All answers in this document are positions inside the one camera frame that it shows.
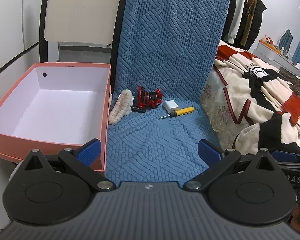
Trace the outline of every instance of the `yellow screwdriver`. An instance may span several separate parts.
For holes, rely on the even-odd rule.
[[[187,107],[187,108],[184,108],[184,109],[173,111],[171,114],[160,117],[158,119],[160,120],[160,119],[164,119],[164,118],[168,118],[168,117],[176,117],[176,116],[179,116],[179,115],[192,113],[193,111],[194,111],[194,107],[190,106],[190,107]]]

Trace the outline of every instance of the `white charger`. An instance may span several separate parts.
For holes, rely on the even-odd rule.
[[[173,111],[180,110],[180,107],[173,100],[165,101],[163,106],[169,114],[171,114]]]

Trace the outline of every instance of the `floral lace fabric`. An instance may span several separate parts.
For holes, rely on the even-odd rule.
[[[224,87],[219,76],[212,69],[201,95],[203,110],[223,150],[232,148],[236,136],[249,126],[248,124],[237,125],[233,122],[223,91]]]

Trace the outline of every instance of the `chair backrest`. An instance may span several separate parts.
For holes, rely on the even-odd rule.
[[[126,0],[115,92],[136,92],[142,85],[148,91],[161,88],[165,95],[199,99],[228,5],[229,0]]]
[[[121,36],[121,28],[122,28],[122,21],[123,21],[123,14],[126,7],[127,0],[120,0],[118,5],[117,11],[117,18],[115,21],[114,26],[114,33],[113,33],[113,42],[111,48],[111,74],[110,74],[110,84],[111,84],[111,93],[114,92],[114,84],[115,84],[115,73],[117,69],[117,59],[118,59],[118,50],[119,50],[119,42]]]
[[[280,38],[279,49],[282,49],[282,47],[284,47],[284,50],[288,52],[290,49],[292,39],[293,39],[293,37],[291,35],[290,30],[286,30],[284,35]]]
[[[40,61],[48,60],[47,41],[112,43],[119,0],[42,0]]]

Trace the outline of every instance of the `screwdriver handle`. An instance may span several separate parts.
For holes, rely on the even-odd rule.
[[[187,107],[187,108],[177,110],[177,111],[175,111],[175,113],[176,113],[176,116],[179,116],[179,115],[183,115],[183,114],[192,113],[193,111],[194,111],[194,107],[190,106],[190,107]]]

